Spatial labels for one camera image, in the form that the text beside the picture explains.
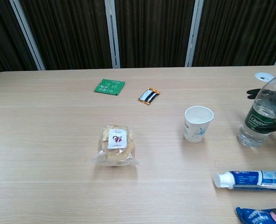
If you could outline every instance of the green sachet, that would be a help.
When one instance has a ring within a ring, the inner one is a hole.
[[[94,91],[118,96],[124,84],[125,82],[103,79]]]

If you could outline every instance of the plastic bottle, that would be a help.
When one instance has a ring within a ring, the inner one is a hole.
[[[255,128],[276,122],[276,77],[270,80],[257,94],[252,108],[238,133],[238,140],[248,147],[259,147],[269,133]]]
[[[276,190],[276,170],[217,173],[214,184],[218,188],[228,189]]]

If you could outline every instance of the black curtain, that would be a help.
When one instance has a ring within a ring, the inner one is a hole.
[[[104,0],[21,0],[47,70],[111,68]]]
[[[122,68],[183,67],[194,0],[115,0]]]
[[[273,65],[276,0],[205,0],[193,66]]]
[[[0,0],[0,72],[37,70],[8,0]]]

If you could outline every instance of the blue packet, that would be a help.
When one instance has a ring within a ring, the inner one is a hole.
[[[237,207],[236,213],[242,224],[276,224],[276,209],[241,209]]]

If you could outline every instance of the paper cup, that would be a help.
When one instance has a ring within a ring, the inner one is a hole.
[[[185,111],[184,137],[189,142],[198,143],[204,137],[213,112],[204,106],[192,106]]]

